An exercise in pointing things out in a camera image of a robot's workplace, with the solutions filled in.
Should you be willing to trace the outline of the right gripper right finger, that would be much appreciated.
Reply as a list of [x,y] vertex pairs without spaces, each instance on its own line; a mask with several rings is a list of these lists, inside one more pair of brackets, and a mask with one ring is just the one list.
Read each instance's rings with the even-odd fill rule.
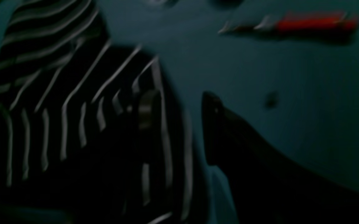
[[227,177],[241,224],[359,224],[359,192],[286,157],[213,92],[201,117],[206,161]]

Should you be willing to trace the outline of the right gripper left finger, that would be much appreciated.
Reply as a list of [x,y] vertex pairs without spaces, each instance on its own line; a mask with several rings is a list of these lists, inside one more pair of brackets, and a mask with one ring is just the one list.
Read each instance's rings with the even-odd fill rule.
[[136,95],[130,112],[74,160],[82,190],[75,224],[151,224],[164,221],[168,201],[152,199],[152,170],[164,173],[160,144],[161,93]]

